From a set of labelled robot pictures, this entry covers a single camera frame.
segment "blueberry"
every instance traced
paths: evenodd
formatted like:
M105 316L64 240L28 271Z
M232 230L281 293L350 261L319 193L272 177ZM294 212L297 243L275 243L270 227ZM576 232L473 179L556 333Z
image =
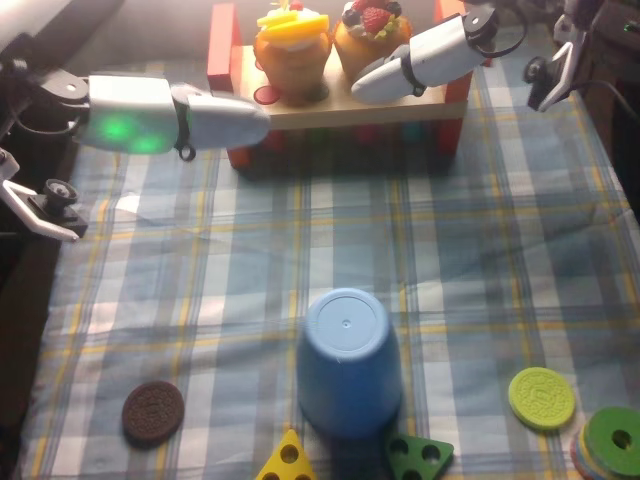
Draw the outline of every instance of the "blueberry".
M342 14L342 23L347 27L355 27L360 24L360 12L350 8Z
M385 5L385 10L390 12L392 15L395 15L396 18L402 15L402 7L398 2L389 2Z

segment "toy cupcake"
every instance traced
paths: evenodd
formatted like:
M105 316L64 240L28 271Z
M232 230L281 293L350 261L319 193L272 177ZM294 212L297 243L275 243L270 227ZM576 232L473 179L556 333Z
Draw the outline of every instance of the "toy cupcake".
M411 24L400 4L387 0L348 2L333 32L342 69L351 83L367 65L388 57L410 38Z
M256 59L283 100L304 104L317 97L331 53L328 15L304 8L299 0L281 0L258 27Z

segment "chocolate cookie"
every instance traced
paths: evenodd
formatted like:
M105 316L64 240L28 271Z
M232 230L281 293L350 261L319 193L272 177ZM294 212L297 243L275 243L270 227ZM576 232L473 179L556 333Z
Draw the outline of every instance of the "chocolate cookie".
M136 448L154 448L173 435L184 418L184 400L175 386L149 382L129 394L122 407L122 429Z

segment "checkered tablecloth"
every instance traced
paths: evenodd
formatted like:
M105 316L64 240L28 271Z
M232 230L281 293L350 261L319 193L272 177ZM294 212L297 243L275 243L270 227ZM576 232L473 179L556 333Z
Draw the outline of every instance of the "checkered tablecloth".
M375 445L319 438L295 400L297 327L337 287L390 312L398 428L455 446L446 478L578 478L569 441L585 418L640 408L640 236L579 99L525 106L523 67L552 48L534 28L476 71L448 168L389 132L375 148L309 134L254 177L218 151L185 164L82 149L73 182L91 226L58 265L22 478L248 480L289 427L320 480L384 478ZM534 365L575 388L560 432L510 410L510 380ZM122 405L155 379L182 391L184 424L134 451Z

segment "green triangle block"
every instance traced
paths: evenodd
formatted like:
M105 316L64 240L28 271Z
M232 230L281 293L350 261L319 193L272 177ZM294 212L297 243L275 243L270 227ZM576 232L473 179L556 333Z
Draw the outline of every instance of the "green triangle block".
M395 480L434 480L453 459L453 445L399 433L385 441L385 455Z

